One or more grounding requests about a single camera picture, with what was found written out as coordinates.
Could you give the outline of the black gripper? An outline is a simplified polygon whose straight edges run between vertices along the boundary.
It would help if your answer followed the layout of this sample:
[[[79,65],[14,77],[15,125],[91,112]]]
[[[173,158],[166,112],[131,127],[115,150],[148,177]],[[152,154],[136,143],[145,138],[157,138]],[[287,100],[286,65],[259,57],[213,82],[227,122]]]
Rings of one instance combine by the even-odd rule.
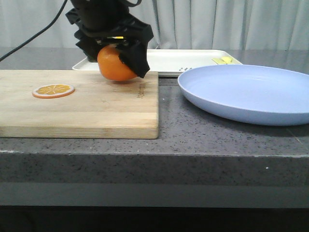
[[[76,24],[87,37],[76,44],[88,60],[97,60],[102,46],[95,39],[124,37],[118,44],[119,58],[134,74],[144,78],[150,70],[147,62],[147,46],[154,37],[152,28],[129,12],[140,0],[72,0],[73,8],[66,13],[71,24]]]

